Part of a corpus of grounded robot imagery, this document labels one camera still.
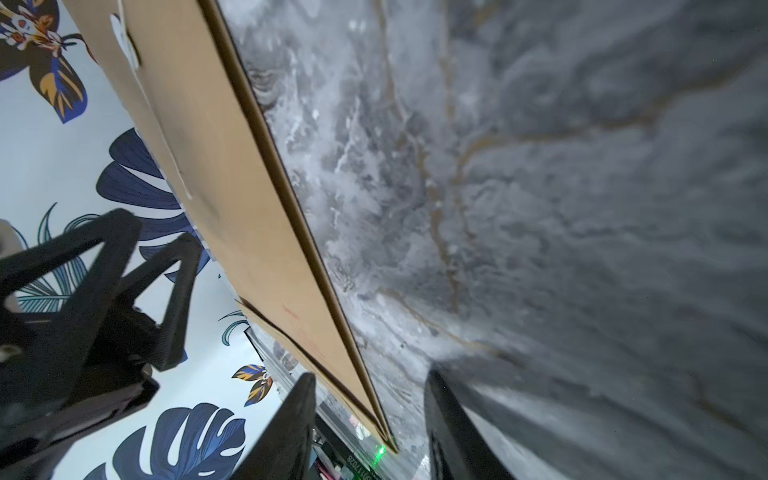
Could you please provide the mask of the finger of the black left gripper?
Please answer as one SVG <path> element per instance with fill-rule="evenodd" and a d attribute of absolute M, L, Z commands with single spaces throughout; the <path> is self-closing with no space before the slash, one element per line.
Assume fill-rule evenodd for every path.
<path fill-rule="evenodd" d="M 1 417 L 29 420 L 59 409 L 71 396 L 133 254 L 141 221 L 116 209 L 1 262 L 7 298 L 47 274 L 73 273 L 54 312 L 1 309 Z"/>
<path fill-rule="evenodd" d="M 159 371 L 175 368 L 184 359 L 192 291 L 202 245 L 184 233 L 123 277 L 113 304 L 113 333 L 126 350 Z M 174 264 L 176 281 L 160 323 L 135 308 L 136 299 Z"/>

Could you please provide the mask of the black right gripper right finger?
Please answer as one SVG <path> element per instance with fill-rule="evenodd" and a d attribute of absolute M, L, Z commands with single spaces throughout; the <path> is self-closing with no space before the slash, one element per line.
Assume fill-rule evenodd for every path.
<path fill-rule="evenodd" d="M 432 479 L 514 479 L 437 370 L 426 379 L 424 415 Z"/>

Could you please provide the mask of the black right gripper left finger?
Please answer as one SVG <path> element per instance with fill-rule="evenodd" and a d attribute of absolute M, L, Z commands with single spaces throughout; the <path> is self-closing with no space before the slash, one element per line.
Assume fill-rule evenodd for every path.
<path fill-rule="evenodd" d="M 253 449 L 233 472 L 232 480 L 308 478 L 316 412 L 315 391 L 315 376 L 304 373 Z"/>

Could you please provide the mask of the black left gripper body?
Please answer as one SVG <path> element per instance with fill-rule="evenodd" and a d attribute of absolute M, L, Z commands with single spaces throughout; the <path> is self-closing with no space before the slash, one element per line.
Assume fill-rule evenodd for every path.
<path fill-rule="evenodd" d="M 1 477 L 50 479 L 75 442 L 146 408 L 159 390 L 146 359 L 158 329 L 137 308 L 112 308 L 63 404 L 1 430 Z"/>

